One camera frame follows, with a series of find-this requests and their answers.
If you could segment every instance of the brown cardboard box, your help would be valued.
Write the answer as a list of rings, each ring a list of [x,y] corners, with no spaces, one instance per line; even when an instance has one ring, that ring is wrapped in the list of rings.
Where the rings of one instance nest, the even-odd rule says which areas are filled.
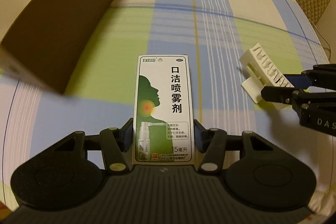
[[[32,0],[0,44],[0,67],[64,92],[83,48],[112,0]]]

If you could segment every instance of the ribbed black surface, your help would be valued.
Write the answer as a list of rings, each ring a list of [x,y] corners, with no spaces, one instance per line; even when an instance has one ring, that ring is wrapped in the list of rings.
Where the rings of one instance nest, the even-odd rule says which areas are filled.
[[[20,207],[4,224],[295,224],[307,208],[262,212],[233,199],[216,177],[192,166],[136,166],[128,175],[110,177],[103,190],[78,207],[39,212]]]

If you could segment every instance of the plaid tablecloth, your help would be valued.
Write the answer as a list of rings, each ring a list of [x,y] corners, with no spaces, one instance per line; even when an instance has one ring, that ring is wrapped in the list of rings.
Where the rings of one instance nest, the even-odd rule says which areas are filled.
[[[75,130],[97,134],[132,117],[140,54],[187,54],[195,118],[229,134],[257,132],[308,164],[318,188],[329,189],[332,137],[300,127],[291,108],[255,105],[241,88],[245,76],[239,57],[257,42],[282,73],[328,62],[295,0],[114,0],[80,58],[67,95],[0,78],[0,200],[16,207],[11,174],[30,157]],[[103,167],[100,152],[89,153],[89,159]]]

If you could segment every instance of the tablecloth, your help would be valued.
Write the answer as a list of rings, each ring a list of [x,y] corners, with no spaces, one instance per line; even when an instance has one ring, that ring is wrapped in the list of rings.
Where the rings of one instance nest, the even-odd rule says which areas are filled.
[[[255,105],[241,88],[246,75],[239,57],[257,42],[282,73],[328,62],[295,0],[114,0],[66,95],[0,78],[0,200],[17,206],[11,174],[30,157],[75,130],[97,134],[132,117],[140,54],[187,54],[194,118],[229,134],[255,131],[309,165],[318,188],[329,189],[335,182],[332,137],[301,127],[290,107]],[[100,152],[89,159],[103,167]]]

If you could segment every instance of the checkered tablecloth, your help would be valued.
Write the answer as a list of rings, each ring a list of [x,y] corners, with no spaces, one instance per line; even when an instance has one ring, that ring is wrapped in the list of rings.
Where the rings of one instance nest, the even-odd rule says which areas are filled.
[[[97,134],[132,117],[141,54],[187,54],[194,118],[229,134],[257,132],[308,164],[319,189],[328,189],[334,183],[332,138],[300,127],[291,108],[254,105],[241,88],[245,76],[239,57],[257,42],[282,73],[328,62],[295,0],[114,0],[67,95],[0,78],[0,200],[15,208],[11,174],[30,157],[75,130]],[[89,159],[103,167],[100,152],[89,153]]]

